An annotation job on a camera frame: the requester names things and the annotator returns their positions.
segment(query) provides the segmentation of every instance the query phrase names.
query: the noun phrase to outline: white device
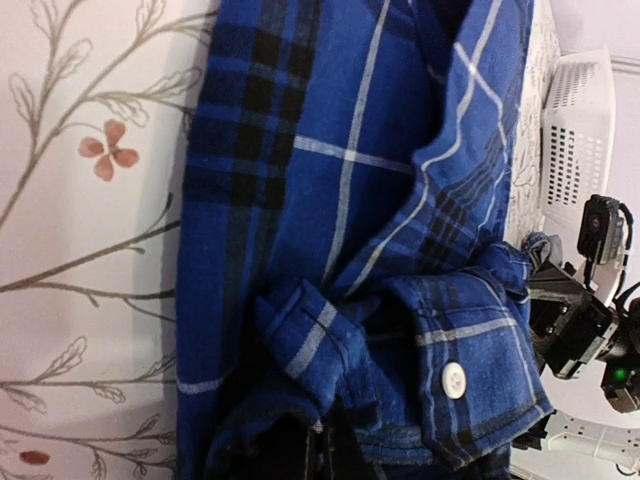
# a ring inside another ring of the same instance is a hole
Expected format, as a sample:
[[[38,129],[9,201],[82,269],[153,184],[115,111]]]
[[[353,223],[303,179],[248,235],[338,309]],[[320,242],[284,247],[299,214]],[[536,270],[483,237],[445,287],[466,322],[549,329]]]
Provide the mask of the white device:
[[[542,211],[565,228],[607,186],[616,95],[609,50],[558,60],[542,112]]]
[[[550,415],[542,451],[563,451],[606,460],[640,474],[640,429],[588,422],[556,411]],[[523,479],[544,480],[522,467],[511,472]]]

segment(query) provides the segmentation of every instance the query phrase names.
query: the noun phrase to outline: shirt sleeve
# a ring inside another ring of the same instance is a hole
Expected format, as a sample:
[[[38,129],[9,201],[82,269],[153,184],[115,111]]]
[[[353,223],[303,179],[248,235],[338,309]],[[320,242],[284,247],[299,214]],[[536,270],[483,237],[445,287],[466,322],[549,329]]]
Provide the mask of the shirt sleeve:
[[[530,343],[528,275],[526,257],[500,243],[464,270],[376,287],[410,312],[422,442],[452,469],[509,444],[551,411]],[[295,278],[273,282],[256,306],[257,329],[277,365],[323,413],[336,395],[358,410],[376,405],[375,365],[360,320]],[[443,388],[452,363],[466,377],[459,399]]]

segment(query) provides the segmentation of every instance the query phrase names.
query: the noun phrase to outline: blue plaid shirt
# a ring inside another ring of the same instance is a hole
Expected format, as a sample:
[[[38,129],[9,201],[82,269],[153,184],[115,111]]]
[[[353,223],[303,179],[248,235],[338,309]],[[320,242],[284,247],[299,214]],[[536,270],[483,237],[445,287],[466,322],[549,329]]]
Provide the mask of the blue plaid shirt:
[[[550,412],[500,242],[532,3],[223,2],[184,178],[181,479],[336,396],[374,463],[508,478]]]

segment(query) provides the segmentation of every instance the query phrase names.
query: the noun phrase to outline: painted leaf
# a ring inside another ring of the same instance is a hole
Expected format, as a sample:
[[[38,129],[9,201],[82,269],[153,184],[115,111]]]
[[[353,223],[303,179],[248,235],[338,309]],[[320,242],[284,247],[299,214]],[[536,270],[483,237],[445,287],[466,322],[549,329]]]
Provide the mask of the painted leaf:
[[[125,455],[127,456],[127,458],[132,458],[134,460],[144,460],[145,458],[149,458],[151,455],[157,452],[157,448],[140,448],[137,450],[132,450]]]
[[[33,23],[38,30],[51,38],[58,28],[58,8],[55,0],[31,0]]]
[[[136,12],[136,25],[138,33],[152,28],[162,17],[165,8],[165,0],[141,0]]]
[[[140,154],[132,148],[121,148],[113,153],[113,161],[122,168],[131,168],[140,161]]]
[[[54,78],[67,78],[77,72],[80,65],[89,58],[91,50],[93,50],[93,44],[88,38],[71,45],[53,66]]]
[[[136,468],[133,470],[133,478],[136,480],[142,480],[147,476],[147,467],[141,463],[136,464]]]
[[[13,95],[13,101],[16,104],[16,111],[27,123],[33,118],[35,109],[35,99],[33,92],[22,76],[14,73],[9,77],[9,88]]]
[[[98,452],[94,452],[91,477],[93,480],[105,480],[107,478],[107,464]]]
[[[138,431],[136,432],[136,434],[134,436],[138,437],[140,435],[144,435],[145,433],[151,431],[153,429],[153,427],[155,427],[156,424],[158,423],[158,420],[160,420],[160,414],[159,413],[156,413],[153,417],[147,418],[142,423],[142,425],[140,425],[140,428],[138,428]]]
[[[197,67],[162,77],[144,92],[155,98],[170,98],[181,95],[193,88],[202,77],[202,70]]]
[[[82,355],[87,350],[87,338],[76,338],[62,354],[56,358],[49,368],[38,377],[39,380],[63,375],[82,363]]]
[[[27,450],[20,452],[20,460],[28,465],[46,465],[51,460],[51,455],[40,450]]]
[[[131,121],[138,127],[144,127],[149,122],[149,114],[142,106],[142,103],[128,93],[104,93],[94,97],[94,99],[122,120]]]
[[[99,397],[111,400],[115,404],[120,404],[127,401],[127,397],[125,396],[124,392],[116,387],[111,387],[109,385],[98,385],[93,387],[93,391]]]
[[[160,435],[154,437],[158,442],[162,445],[175,445],[176,443],[176,432],[165,432]]]
[[[111,163],[111,156],[109,154],[103,155],[102,157],[100,157],[100,159],[96,162],[95,166],[93,167],[93,173],[95,173],[98,178],[104,180],[105,182],[111,181],[115,173],[115,170],[113,168],[113,164]],[[96,308],[100,307],[100,305],[98,304],[98,301],[93,296],[87,295],[87,298],[89,299],[89,301],[94,307]]]
[[[166,372],[176,364],[176,352],[171,352],[155,362],[140,378],[151,378]]]
[[[25,410],[35,410],[42,414],[47,413],[47,404],[40,397],[15,388],[12,388],[11,390],[5,389],[5,392],[7,393],[9,400],[13,403],[17,403]]]
[[[80,140],[78,146],[78,154],[84,158],[95,158],[104,153],[104,145],[102,142],[93,137],[85,137]]]

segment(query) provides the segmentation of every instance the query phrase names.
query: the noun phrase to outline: white wall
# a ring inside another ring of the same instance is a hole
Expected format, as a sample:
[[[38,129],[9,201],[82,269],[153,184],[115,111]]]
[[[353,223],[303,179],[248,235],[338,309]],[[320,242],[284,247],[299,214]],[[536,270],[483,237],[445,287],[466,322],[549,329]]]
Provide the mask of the white wall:
[[[607,43],[612,55],[640,59],[640,3],[631,0],[552,0],[554,16],[565,51],[599,48]],[[615,74],[617,96],[616,138],[607,193],[624,201],[635,213],[640,232],[640,76]],[[565,256],[579,262],[575,251],[577,232],[571,233],[549,223],[551,233],[563,237]],[[640,281],[640,243],[631,259],[627,285]],[[563,382],[548,373],[545,387],[554,406],[587,420],[627,428],[640,428],[640,414],[621,415],[605,401],[601,390],[603,364],[590,365],[583,378]],[[610,463],[566,453],[520,453],[514,460],[549,480],[620,480]]]

